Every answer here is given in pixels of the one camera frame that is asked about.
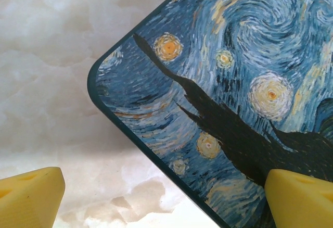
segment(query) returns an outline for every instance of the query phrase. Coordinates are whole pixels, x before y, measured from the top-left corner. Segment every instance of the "painting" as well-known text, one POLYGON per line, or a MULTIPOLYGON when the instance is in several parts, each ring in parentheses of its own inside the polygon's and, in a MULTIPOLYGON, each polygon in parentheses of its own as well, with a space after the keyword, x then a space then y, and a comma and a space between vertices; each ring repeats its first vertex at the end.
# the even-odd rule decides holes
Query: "painting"
POLYGON ((89 93, 219 225, 275 227, 271 169, 333 181, 332 52, 333 0, 167 0, 89 93))

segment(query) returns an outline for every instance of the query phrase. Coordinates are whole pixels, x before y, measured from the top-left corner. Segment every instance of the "blue painted surface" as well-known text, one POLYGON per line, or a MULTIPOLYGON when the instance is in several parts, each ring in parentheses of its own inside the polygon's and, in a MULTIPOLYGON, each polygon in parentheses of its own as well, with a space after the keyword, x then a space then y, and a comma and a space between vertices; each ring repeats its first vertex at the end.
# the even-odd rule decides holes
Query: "blue painted surface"
MULTIPOLYGON (((243 121, 263 135, 271 131, 269 119, 280 130, 307 132, 319 131, 332 115, 320 107, 316 117, 320 103, 333 97, 332 26, 333 0, 175 0, 137 33, 151 46, 166 32, 177 36, 183 50, 168 68, 193 79, 216 102, 235 112, 239 107, 243 121), (217 66, 216 56, 226 52, 231 65, 217 66), (253 86, 263 76, 279 81, 274 94, 285 92, 281 111, 253 105, 251 92, 268 97, 253 86)), ((96 85, 104 104, 231 227, 255 223, 263 189, 222 151, 214 158, 200 153, 201 130, 178 105, 195 109, 132 38, 102 63, 96 85)))

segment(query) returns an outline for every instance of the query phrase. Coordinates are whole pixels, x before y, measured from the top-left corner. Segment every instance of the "white backdrop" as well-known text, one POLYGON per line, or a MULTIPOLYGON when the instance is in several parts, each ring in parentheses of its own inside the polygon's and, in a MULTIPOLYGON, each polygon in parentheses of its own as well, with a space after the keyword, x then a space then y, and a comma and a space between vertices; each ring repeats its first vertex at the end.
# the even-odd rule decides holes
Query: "white backdrop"
POLYGON ((55 227, 217 227, 96 107, 87 73, 164 0, 0 0, 0 178, 59 166, 55 227))

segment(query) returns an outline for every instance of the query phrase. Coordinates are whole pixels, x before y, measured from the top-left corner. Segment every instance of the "dark cypress silhouette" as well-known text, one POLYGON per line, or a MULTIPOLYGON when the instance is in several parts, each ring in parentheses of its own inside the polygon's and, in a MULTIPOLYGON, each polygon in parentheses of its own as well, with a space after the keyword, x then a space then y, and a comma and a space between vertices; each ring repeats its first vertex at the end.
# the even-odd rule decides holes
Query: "dark cypress silhouette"
MULTIPOLYGON (((199 115, 182 106, 180 109, 203 131, 221 142, 226 157, 248 179, 264 187, 271 169, 285 169, 333 181, 333 144, 327 138, 315 132, 282 132, 270 122, 278 139, 294 151, 285 150, 268 132, 265 132, 267 140, 244 123, 238 114, 240 109, 234 113, 226 104, 217 104, 194 81, 170 71, 144 38, 137 34, 133 38, 159 70, 185 90, 186 99, 199 115)), ((254 227, 262 227, 263 223, 274 227, 268 205, 254 227)))

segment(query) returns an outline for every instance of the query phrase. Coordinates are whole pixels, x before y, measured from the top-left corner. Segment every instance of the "white marble surface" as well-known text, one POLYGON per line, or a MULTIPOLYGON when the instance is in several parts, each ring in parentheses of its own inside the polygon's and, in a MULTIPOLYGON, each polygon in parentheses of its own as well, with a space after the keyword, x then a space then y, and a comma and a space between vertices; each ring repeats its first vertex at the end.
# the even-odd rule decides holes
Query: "white marble surface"
POLYGON ((87 73, 163 0, 0 0, 0 178, 59 166, 54 227, 217 227, 98 109, 87 73))

